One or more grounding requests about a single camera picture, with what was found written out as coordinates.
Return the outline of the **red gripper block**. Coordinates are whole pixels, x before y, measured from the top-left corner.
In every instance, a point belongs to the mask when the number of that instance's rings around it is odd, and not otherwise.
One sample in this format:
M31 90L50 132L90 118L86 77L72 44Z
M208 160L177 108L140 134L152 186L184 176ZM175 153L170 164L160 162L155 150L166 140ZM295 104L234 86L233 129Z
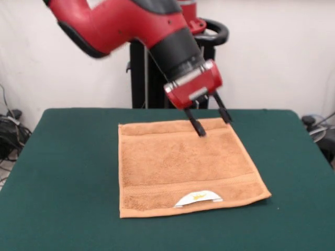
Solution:
M213 93L218 105L218 111L226 124L232 122L231 116L225 107L216 89L222 86L222 77L213 60L207 60L204 64L186 75L164 85L164 91L170 102L177 109L184 109L186 116L199 137L205 137L206 131L199 121L191 113L193 102L205 95Z

